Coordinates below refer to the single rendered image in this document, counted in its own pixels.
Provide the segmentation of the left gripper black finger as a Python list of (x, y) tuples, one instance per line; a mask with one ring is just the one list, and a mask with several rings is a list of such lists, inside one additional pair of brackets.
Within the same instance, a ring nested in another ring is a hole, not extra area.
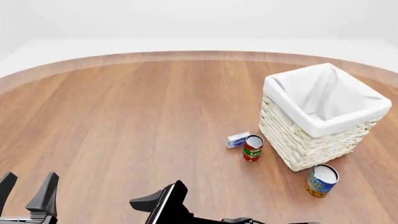
[(31, 218), (45, 218), (46, 216), (57, 217), (56, 198), (58, 181), (59, 176), (54, 172), (46, 176), (39, 191), (25, 206), (25, 208), (30, 211)]
[(12, 172), (7, 172), (0, 179), (0, 212), (3, 211), (4, 205), (7, 201), (9, 194), (17, 182), (17, 176)]

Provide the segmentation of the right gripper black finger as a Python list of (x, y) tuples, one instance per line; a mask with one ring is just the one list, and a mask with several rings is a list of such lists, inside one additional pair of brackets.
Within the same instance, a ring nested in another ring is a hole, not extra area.
[(162, 192), (162, 190), (159, 190), (154, 194), (147, 195), (145, 197), (131, 199), (129, 204), (134, 210), (153, 210), (156, 208), (162, 196)]

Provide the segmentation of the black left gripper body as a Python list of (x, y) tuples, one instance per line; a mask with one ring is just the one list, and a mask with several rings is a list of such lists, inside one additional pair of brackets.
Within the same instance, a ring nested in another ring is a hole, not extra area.
[(58, 219), (53, 216), (32, 219), (29, 217), (0, 217), (0, 224), (57, 224)]

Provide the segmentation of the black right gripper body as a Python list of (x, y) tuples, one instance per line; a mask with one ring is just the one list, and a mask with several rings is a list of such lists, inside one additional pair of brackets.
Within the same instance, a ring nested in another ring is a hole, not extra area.
[(177, 180), (146, 196), (150, 213), (146, 224), (193, 224), (193, 214), (183, 204), (187, 193), (187, 186)]

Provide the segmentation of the woven basket with white liner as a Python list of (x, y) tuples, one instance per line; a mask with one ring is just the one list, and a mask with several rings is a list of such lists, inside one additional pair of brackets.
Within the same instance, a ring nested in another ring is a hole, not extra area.
[(351, 152), (391, 101), (330, 63), (265, 77), (259, 130), (294, 172)]

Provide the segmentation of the small blue and white box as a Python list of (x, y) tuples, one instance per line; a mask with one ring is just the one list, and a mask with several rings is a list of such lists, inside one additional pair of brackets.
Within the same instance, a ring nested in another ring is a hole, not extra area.
[(244, 132), (241, 134), (235, 134), (234, 136), (227, 137), (227, 147), (228, 149), (244, 145), (246, 138), (250, 136), (249, 132)]

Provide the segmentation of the red tomato sauce can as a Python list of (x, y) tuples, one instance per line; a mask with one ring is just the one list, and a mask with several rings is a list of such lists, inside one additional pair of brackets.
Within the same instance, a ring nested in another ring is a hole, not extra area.
[(256, 162), (262, 152), (264, 140), (256, 135), (251, 134), (246, 138), (243, 148), (243, 158), (248, 162)]

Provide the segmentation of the blue and yellow soup can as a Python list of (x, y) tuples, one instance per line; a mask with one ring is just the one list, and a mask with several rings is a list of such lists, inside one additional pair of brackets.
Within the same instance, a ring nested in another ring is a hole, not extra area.
[(339, 181), (339, 173), (327, 164), (314, 166), (308, 176), (305, 188), (315, 197), (325, 197)]

